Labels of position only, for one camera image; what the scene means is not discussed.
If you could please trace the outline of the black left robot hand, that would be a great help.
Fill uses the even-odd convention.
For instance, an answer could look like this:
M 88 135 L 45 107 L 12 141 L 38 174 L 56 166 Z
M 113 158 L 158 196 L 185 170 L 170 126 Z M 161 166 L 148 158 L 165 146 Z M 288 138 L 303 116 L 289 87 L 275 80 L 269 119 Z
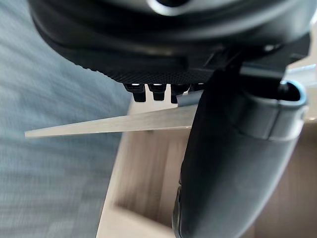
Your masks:
M 285 80 L 310 48 L 314 0 L 30 0 L 67 60 L 120 82 L 136 102 L 202 90 L 173 214 L 178 238 L 238 238 L 271 197 L 308 98 Z

